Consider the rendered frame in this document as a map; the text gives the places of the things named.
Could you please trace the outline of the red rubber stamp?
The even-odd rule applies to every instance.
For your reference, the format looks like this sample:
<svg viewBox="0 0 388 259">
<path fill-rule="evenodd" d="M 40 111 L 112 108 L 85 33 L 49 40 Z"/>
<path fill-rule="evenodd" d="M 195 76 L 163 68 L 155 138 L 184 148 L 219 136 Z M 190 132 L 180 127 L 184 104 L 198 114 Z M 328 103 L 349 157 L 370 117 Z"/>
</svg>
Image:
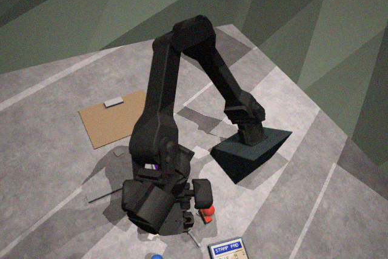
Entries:
<svg viewBox="0 0 388 259">
<path fill-rule="evenodd" d="M 214 214 L 214 211 L 215 209 L 213 206 L 211 206 L 210 209 L 199 209 L 198 212 L 205 225 L 212 221 L 211 216 Z"/>
</svg>

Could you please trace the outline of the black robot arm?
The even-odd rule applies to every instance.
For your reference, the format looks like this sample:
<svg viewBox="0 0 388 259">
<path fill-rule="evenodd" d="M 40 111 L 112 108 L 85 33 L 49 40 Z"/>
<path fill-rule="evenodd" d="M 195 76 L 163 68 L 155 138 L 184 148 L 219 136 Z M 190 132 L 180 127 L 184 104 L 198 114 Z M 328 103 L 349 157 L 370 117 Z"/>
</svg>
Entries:
<svg viewBox="0 0 388 259">
<path fill-rule="evenodd" d="M 125 206 L 128 219 L 150 234 L 182 234 L 194 225 L 193 214 L 182 208 L 182 198 L 173 196 L 185 188 L 195 154 L 178 144 L 173 118 L 181 52 L 199 62 L 225 99 L 224 113 L 238 124 L 239 143 L 254 147 L 269 138 L 262 125 L 265 109 L 240 88 L 215 46 L 216 33 L 205 15 L 175 23 L 152 44 L 144 110 L 129 142 L 133 178 L 142 184 Z M 156 164 L 158 170 L 147 169 L 146 164 Z"/>
</svg>

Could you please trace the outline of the cream paper card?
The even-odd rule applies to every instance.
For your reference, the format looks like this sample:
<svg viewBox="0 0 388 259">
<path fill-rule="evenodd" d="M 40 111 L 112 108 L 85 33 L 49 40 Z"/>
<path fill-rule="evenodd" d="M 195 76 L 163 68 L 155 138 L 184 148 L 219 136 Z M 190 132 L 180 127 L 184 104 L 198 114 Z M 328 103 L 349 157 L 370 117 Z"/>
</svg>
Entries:
<svg viewBox="0 0 388 259">
<path fill-rule="evenodd" d="M 150 233 L 149 233 L 148 239 L 152 240 L 153 237 L 156 237 L 156 236 L 158 236 L 158 235 L 159 235 L 159 234 L 153 235 L 153 234 L 150 234 Z"/>
</svg>

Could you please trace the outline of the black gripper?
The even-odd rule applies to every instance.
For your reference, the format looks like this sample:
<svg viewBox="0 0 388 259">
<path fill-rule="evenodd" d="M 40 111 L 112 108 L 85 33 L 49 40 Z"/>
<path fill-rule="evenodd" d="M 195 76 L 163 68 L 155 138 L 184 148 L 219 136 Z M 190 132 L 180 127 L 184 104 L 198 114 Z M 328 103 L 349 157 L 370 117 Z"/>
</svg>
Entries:
<svg viewBox="0 0 388 259">
<path fill-rule="evenodd" d="M 142 183 L 136 180 L 125 180 L 122 184 L 121 208 L 124 212 L 126 204 L 138 191 Z M 190 209 L 190 200 L 195 198 L 195 209 L 210 209 L 213 204 L 213 194 L 211 182 L 205 179 L 192 179 L 193 190 L 190 189 L 190 183 L 186 183 L 185 188 L 177 194 L 173 194 L 175 199 L 182 198 L 182 208 Z"/>
</svg>

